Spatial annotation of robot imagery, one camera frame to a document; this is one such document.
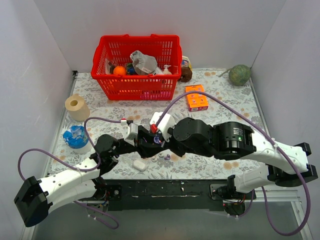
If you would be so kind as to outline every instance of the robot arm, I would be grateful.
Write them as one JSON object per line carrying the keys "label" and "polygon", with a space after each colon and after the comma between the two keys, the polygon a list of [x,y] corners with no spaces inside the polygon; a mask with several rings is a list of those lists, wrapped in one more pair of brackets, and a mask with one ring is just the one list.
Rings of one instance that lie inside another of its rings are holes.
{"label": "robot arm", "polygon": [[[104,184],[101,176],[114,168],[120,155],[132,152],[138,152],[142,158],[150,158],[163,150],[171,150],[180,157],[192,153],[226,161],[251,159],[264,163],[253,171],[228,177],[227,185],[215,191],[224,199],[232,199],[239,193],[245,194],[269,184],[286,187],[301,185],[286,159],[249,126],[239,122],[211,126],[189,117],[176,124],[173,117],[166,114],[158,128],[154,128],[161,114],[156,112],[153,115],[151,131],[129,122],[125,138],[101,135],[94,147],[96,153],[76,166],[79,169],[93,168],[100,157],[101,164],[93,171],[65,170],[39,180],[35,177],[26,179],[14,199],[26,227],[40,223],[56,208],[75,200],[101,199],[111,188]],[[311,151],[307,143],[298,146],[276,144],[292,159],[306,182],[318,178],[315,167],[308,164],[307,155]],[[116,197],[113,193],[109,195],[109,199]]]}

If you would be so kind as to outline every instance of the red connector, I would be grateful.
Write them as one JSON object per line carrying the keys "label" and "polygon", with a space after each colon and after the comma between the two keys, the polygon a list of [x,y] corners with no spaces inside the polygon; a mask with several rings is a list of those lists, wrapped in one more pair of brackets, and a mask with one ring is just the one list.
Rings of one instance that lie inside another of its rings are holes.
{"label": "red connector", "polygon": [[157,131],[158,131],[158,128],[155,124],[152,124],[151,127],[150,127],[150,130],[153,134],[155,134]]}

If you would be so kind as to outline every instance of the soap bottle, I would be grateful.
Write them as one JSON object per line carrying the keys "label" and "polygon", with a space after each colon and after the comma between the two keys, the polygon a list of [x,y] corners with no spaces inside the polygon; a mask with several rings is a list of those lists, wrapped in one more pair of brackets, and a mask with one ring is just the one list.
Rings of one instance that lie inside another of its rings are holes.
{"label": "soap bottle", "polygon": [[168,70],[171,65],[164,65],[163,74],[164,75],[172,75],[172,73]]}

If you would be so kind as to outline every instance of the cardboard tube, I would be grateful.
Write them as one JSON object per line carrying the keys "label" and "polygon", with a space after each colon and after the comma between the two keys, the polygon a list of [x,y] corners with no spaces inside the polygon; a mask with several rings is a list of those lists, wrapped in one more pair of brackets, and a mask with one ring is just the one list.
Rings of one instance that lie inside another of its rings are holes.
{"label": "cardboard tube", "polygon": [[74,94],[64,103],[65,108],[70,116],[76,121],[84,121],[90,116],[90,109],[83,97]]}

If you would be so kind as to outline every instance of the gray cloth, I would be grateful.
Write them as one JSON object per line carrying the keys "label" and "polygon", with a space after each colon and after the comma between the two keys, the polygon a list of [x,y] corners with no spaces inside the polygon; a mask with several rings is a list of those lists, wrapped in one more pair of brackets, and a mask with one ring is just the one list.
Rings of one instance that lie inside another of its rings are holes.
{"label": "gray cloth", "polygon": [[131,53],[133,68],[138,75],[152,74],[157,68],[157,60],[153,56],[145,55],[139,50]]}

